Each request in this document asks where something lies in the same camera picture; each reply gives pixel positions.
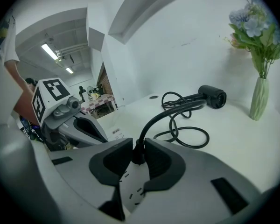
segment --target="black camera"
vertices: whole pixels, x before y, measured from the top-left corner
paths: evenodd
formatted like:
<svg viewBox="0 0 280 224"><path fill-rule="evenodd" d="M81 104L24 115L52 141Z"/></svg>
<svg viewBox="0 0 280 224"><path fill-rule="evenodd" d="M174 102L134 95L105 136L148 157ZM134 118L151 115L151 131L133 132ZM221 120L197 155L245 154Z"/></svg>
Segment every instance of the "black camera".
<svg viewBox="0 0 280 224"><path fill-rule="evenodd" d="M214 109L220 109L225 105L226 97L226 93L223 90L210 85L202 85L198 89L197 94L185 96L184 99L187 102L205 99L208 106L211 106ZM182 103L184 103L184 101L182 99L178 99L175 102L170 102L170 105L181 105Z"/></svg>
<svg viewBox="0 0 280 224"><path fill-rule="evenodd" d="M199 94L203 94L206 97L204 99L207 105L213 107L214 109L222 108L226 103L226 93L218 88L203 85L198 89Z"/></svg>

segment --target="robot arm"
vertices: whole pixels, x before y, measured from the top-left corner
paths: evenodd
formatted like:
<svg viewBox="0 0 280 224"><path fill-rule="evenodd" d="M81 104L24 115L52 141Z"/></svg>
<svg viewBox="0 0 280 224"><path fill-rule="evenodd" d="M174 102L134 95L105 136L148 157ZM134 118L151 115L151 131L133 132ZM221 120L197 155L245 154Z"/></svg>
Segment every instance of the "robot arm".
<svg viewBox="0 0 280 224"><path fill-rule="evenodd" d="M107 142L102 127L81 111L78 99L59 78L38 82L32 106L51 151L62 150L67 143L88 147Z"/></svg>

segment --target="ceiling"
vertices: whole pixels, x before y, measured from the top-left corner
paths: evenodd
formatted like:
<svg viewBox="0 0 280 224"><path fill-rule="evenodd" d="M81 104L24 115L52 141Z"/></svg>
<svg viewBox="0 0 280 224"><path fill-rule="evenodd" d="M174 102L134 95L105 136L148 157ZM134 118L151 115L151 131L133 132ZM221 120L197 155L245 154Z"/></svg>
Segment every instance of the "ceiling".
<svg viewBox="0 0 280 224"><path fill-rule="evenodd" d="M71 68L73 72L90 68L90 48L64 56L60 64L56 64L41 47L44 43L55 52L70 46L87 43L86 19L79 19L60 23L43 30L30 37L16 47L20 63L18 66L30 65L48 73L49 76L68 77L70 73L65 68Z"/></svg>

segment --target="person's arm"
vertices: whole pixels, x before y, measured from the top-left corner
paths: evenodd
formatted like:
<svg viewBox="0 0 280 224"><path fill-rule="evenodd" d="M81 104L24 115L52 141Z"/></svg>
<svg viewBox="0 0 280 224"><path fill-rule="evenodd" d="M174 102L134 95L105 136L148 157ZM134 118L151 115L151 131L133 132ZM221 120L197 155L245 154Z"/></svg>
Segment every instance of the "person's arm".
<svg viewBox="0 0 280 224"><path fill-rule="evenodd" d="M14 78L16 83L18 83L18 85L23 89L23 93L19 98L18 102L16 103L14 111L16 111L18 114L20 114L30 122L38 125L39 123L32 107L33 93L30 90L27 83L25 82L25 80L20 76L16 67L16 61L9 60L5 62L4 65L8 72L11 74L11 76Z"/></svg>

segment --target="black cable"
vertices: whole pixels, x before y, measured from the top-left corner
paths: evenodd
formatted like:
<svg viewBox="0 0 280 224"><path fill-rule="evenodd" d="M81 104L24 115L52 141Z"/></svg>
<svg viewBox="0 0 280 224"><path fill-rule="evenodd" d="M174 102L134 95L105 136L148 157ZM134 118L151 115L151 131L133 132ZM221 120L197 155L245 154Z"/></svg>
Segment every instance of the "black cable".
<svg viewBox="0 0 280 224"><path fill-rule="evenodd" d="M168 94L173 94L173 95L178 96L184 103L182 105L176 105L176 104L173 105L172 103L175 102L175 101L168 101L168 102L164 103L164 98ZM205 147L209 143L209 141L210 141L210 136L209 136L209 134L205 130L203 130L201 128L197 128L197 127L191 127L191 126L178 128L177 125L176 125L176 122L174 120L174 118L176 116L178 116L179 114L181 114L186 119L189 119L189 118L191 118L191 115L192 115L191 111L200 110L205 105L206 105L206 101L205 100L186 101L180 94L178 94L176 92L167 92L167 93L165 93L163 95L163 97L162 97L162 100L161 100L161 106L163 107L164 112L162 112L162 113L158 114L157 116L153 117L145 125L145 127L143 128L143 130L141 132L141 135L139 137L139 143L143 143L144 137L145 137L147 131L150 129L150 127L153 124L155 124L156 122L158 122L162 118L169 116L171 118L170 122L169 122L169 130L155 135L154 139L156 139L157 137L159 137L161 135L164 135L164 134L167 134L167 133L171 133L172 138L169 139L169 140L166 140L167 142L176 141L176 142L178 142L179 144L181 144L181 145L183 145L185 147L190 147L190 148L194 148L194 149L199 149L199 148ZM189 112L189 115L186 116L185 114L183 114L184 112ZM194 130L198 130L198 131L204 133L205 136L206 136L205 143L203 143L202 145L199 145L199 146L193 146L193 145L189 145L189 144L186 144L186 143L182 142L180 139L178 139L178 135L179 135L178 131L179 130L183 130L183 129L194 129Z"/></svg>

